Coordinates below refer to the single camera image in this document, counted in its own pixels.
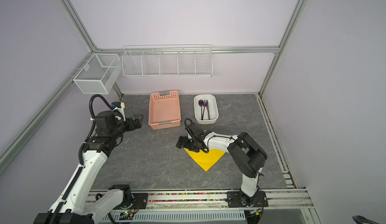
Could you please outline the yellow paper napkin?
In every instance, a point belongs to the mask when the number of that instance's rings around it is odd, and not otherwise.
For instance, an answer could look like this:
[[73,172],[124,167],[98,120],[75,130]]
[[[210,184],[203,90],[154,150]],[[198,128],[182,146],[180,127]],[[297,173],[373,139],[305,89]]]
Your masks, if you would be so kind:
[[224,151],[210,150],[207,154],[203,151],[199,153],[186,150],[187,154],[205,171],[211,169],[225,154]]

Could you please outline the white oval tray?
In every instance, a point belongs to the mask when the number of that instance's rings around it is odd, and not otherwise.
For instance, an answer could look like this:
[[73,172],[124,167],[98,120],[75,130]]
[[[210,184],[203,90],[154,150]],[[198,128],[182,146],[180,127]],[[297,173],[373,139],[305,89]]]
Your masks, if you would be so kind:
[[194,97],[195,119],[198,124],[216,123],[219,118],[217,100],[214,95],[202,94]]

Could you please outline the purple black fork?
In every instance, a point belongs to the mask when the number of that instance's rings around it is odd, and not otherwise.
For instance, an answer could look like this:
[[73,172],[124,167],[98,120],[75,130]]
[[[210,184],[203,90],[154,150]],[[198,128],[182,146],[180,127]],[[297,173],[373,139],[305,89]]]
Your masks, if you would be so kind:
[[210,108],[209,108],[209,101],[208,100],[204,100],[204,105],[207,109],[207,114],[208,114],[208,120],[211,119],[211,116],[210,116]]

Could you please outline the purple black spoon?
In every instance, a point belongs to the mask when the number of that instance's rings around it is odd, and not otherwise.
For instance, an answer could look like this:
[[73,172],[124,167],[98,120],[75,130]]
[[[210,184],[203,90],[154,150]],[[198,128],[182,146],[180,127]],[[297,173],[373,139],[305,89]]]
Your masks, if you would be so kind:
[[205,101],[204,100],[199,100],[199,106],[201,107],[201,120],[204,118],[204,111],[205,111]]

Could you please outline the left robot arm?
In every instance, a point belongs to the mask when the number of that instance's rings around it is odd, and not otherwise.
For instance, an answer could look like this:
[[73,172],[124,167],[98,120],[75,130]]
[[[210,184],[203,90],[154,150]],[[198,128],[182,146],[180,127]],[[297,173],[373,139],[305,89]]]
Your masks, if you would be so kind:
[[116,184],[106,194],[98,194],[91,207],[86,199],[91,187],[113,149],[126,132],[140,129],[143,115],[126,117],[123,102],[109,103],[102,95],[89,100],[91,129],[78,150],[79,164],[65,189],[50,210],[39,213],[36,224],[97,224],[115,208],[128,210],[135,199],[127,184]]

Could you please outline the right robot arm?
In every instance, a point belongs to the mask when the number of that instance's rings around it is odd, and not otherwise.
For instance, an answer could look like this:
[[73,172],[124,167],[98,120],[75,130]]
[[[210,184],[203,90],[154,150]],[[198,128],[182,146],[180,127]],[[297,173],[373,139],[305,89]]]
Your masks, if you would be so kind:
[[225,154],[229,153],[242,173],[240,202],[251,206],[258,200],[259,178],[267,160],[267,153],[246,132],[224,135],[198,127],[191,119],[184,120],[187,136],[180,136],[176,144],[185,149],[205,171],[209,170]]

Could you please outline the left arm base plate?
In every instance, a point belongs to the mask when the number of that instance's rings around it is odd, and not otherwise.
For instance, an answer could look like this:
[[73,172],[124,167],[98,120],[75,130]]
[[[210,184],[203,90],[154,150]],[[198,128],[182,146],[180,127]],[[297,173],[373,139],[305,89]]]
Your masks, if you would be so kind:
[[148,203],[148,193],[134,193],[132,194],[132,202],[123,203],[119,206],[122,210],[144,210]]

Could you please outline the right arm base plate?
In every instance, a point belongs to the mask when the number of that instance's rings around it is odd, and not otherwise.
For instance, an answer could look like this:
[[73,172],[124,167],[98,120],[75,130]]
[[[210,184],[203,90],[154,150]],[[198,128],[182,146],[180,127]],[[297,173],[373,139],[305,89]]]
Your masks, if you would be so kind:
[[266,193],[262,190],[258,190],[252,197],[241,190],[228,191],[226,194],[229,207],[268,207]]

